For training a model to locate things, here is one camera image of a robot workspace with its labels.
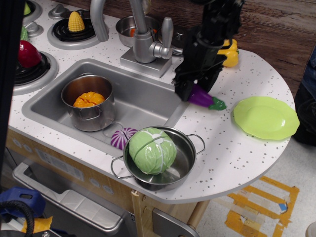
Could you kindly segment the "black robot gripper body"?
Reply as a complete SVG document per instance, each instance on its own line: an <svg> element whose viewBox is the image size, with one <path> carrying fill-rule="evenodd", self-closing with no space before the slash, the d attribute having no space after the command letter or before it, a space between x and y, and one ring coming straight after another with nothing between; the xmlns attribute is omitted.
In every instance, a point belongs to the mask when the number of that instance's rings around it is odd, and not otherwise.
<svg viewBox="0 0 316 237"><path fill-rule="evenodd" d="M223 28L199 25L190 29L183 50L183 62L175 70L174 80L200 80L212 67L223 68L224 57L218 51L224 44Z"/></svg>

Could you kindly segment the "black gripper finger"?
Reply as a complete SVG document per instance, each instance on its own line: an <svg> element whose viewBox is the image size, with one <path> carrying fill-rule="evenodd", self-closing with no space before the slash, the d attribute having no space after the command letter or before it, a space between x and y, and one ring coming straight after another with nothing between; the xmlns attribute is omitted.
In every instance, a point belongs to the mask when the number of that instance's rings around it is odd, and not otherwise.
<svg viewBox="0 0 316 237"><path fill-rule="evenodd" d="M198 80L197 84L208 93L215 84L221 70L221 66L212 67Z"/></svg>
<svg viewBox="0 0 316 237"><path fill-rule="evenodd" d="M194 82L191 80L174 80L175 93L182 101L188 101Z"/></svg>

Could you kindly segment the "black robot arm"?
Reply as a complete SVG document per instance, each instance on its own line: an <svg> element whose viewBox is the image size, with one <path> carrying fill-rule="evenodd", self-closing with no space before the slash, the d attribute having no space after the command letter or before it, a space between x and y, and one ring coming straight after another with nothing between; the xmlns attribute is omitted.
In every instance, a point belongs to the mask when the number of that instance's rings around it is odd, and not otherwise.
<svg viewBox="0 0 316 237"><path fill-rule="evenodd" d="M218 51L224 40L238 33L243 0L196 0L203 5L202 23L190 28L183 49L184 60L175 69L175 93L188 101L194 81L209 92L223 68L224 56Z"/></svg>

